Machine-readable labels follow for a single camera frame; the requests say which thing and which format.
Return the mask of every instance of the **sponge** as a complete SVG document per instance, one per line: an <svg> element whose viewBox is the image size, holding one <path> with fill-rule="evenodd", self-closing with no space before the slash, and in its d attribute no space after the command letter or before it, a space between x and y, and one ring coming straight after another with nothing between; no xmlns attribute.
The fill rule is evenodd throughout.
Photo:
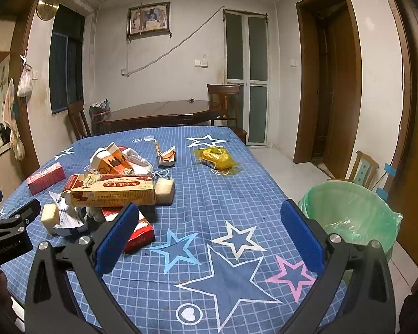
<svg viewBox="0 0 418 334"><path fill-rule="evenodd" d="M175 181L166 178L159 178L155 185L155 196L157 205L170 205L175 194Z"/></svg>
<svg viewBox="0 0 418 334"><path fill-rule="evenodd" d="M52 228L60 224L59 207L56 204L47 204L43 207L41 222L50 235L55 235Z"/></svg>

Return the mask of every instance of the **glass door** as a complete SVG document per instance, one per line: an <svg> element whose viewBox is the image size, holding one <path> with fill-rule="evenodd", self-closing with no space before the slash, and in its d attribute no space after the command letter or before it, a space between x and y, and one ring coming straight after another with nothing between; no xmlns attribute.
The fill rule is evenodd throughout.
<svg viewBox="0 0 418 334"><path fill-rule="evenodd" d="M268 25L265 15L225 13L227 84L240 84L239 126L249 146L266 145Z"/></svg>

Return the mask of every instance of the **chair backrest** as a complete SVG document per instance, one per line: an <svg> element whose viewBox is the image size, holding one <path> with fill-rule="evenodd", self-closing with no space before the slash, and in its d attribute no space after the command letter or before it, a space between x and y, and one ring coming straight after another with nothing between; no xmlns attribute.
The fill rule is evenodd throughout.
<svg viewBox="0 0 418 334"><path fill-rule="evenodd" d="M220 110L220 116L214 120L235 121L235 127L239 126L239 93L240 85L213 85L207 84L209 93L210 108L217 108ZM217 95L218 102L214 103L214 95ZM235 97L235 117L229 114L229 99L230 96Z"/></svg>
<svg viewBox="0 0 418 334"><path fill-rule="evenodd" d="M72 129L76 139L91 137L90 129L88 128L87 119L84 114L84 102L78 101L76 103L67 104L68 117L71 121Z"/></svg>
<svg viewBox="0 0 418 334"><path fill-rule="evenodd" d="M361 151L357 151L356 154L356 161L349 179L359 186L369 188L373 177L375 177L376 170L379 168L379 164L369 155Z"/></svg>

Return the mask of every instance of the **painting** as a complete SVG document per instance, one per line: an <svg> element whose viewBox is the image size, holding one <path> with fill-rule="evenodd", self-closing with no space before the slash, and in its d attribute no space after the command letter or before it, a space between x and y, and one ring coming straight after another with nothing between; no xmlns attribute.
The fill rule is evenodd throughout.
<svg viewBox="0 0 418 334"><path fill-rule="evenodd" d="M132 7L128 11L127 40L169 34L170 2Z"/></svg>

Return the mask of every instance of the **table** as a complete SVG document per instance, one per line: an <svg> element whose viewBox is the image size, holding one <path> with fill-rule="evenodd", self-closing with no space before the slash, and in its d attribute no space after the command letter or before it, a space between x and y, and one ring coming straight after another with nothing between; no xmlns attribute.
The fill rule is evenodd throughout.
<svg viewBox="0 0 418 334"><path fill-rule="evenodd" d="M175 197L171 206L156 207L149 215L141 211L152 224L156 241L120 256L114 270L103 276L110 292L146 334L278 332L311 289L315 274L301 273L301 257L280 220L287 197L231 129L146 128L85 138L41 169L57 161L67 177L83 172L97 148L115 141L135 149L156 170L154 144L142 140L148 134L162 149L176 147L176 163L169 168ZM196 161L195 149L213 145L225 146L241 163L237 172L220 174ZM65 181L49 189L59 193ZM48 189L31 196L22 183L3 209L11 214L33 197L42 205L52 203ZM9 290L20 303L38 243L66 242L48 235L40 217L27 230L34 250L2 265ZM70 272L69 279L86 320L98 325L75 274ZM342 283L323 324L335 317L345 291Z"/></svg>
<svg viewBox="0 0 418 334"><path fill-rule="evenodd" d="M112 112L104 120L104 131L124 132L148 127L190 126L219 117L206 100L174 100L135 105Z"/></svg>

